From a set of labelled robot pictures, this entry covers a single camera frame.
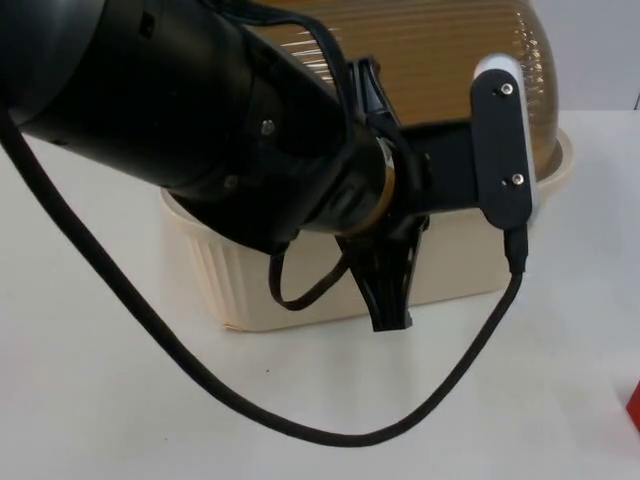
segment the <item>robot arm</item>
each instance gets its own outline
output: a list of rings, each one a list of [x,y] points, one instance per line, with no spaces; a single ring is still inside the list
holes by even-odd
[[[23,0],[2,9],[2,145],[57,225],[191,378],[263,425],[342,447],[400,435],[444,399],[524,272],[535,177],[515,60],[495,55],[478,66],[471,118],[405,128],[375,60],[346,64],[313,19],[242,0]],[[242,24],[261,24],[261,14],[263,24],[303,21],[325,35],[335,90]],[[283,304],[284,251],[301,229],[323,231],[335,235],[374,330],[407,328],[420,238],[429,215],[447,210],[479,208],[505,232],[513,279],[443,385],[407,418],[366,435],[304,427],[229,390],[180,344],[59,197],[16,124],[166,188],[205,225],[272,255],[271,288]]]

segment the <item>white table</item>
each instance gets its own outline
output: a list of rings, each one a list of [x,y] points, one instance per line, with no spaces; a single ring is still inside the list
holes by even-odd
[[[517,304],[422,425],[364,450],[309,445],[210,399],[52,226],[0,159],[0,477],[30,479],[634,479],[640,435],[640,115],[562,116],[578,162],[540,218]],[[497,295],[274,334],[207,315],[156,189],[33,142],[69,202],[190,348],[297,421],[364,432],[440,382]]]

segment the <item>plastic container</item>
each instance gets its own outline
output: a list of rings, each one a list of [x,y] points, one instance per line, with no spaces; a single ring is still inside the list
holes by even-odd
[[[560,131],[547,171],[539,175],[541,211],[569,179],[573,149]],[[189,245],[202,294],[213,317],[227,328],[268,331],[367,314],[351,275],[302,312],[280,307],[269,293],[269,257],[216,234],[186,213],[166,192],[162,201],[170,221]],[[303,232],[287,253],[285,298],[298,297],[325,275],[340,251],[333,237]],[[478,210],[432,216],[422,242],[411,305],[487,293],[504,288],[508,270],[502,233]]]

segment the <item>amber dome lid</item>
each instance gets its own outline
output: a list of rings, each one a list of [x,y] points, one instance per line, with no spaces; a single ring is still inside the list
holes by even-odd
[[[266,0],[333,30],[347,59],[373,55],[405,125],[465,118],[478,62],[507,53],[522,65],[538,178],[556,146],[558,93],[547,36],[527,0]],[[260,29],[331,81],[317,45],[300,27]]]

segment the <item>black cable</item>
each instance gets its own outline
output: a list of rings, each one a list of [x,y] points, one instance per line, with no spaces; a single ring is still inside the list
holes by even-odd
[[[318,283],[296,300],[285,300],[282,297],[282,270],[284,269],[285,254],[274,255],[269,262],[269,290],[273,299],[282,307],[291,312],[299,312],[316,303],[325,293],[340,281],[349,271],[349,264],[344,255],[333,270],[325,275]]]
[[[344,435],[306,427],[270,413],[238,395],[187,350],[71,210],[38,163],[3,105],[0,105],[0,143],[51,220],[105,281],[138,323],[191,379],[235,412],[265,427],[307,442],[331,447],[366,447],[391,440],[415,427],[444,400],[471,367],[500,324],[522,284],[522,274],[513,274],[502,299],[451,373],[422,405],[399,422],[363,435]]]

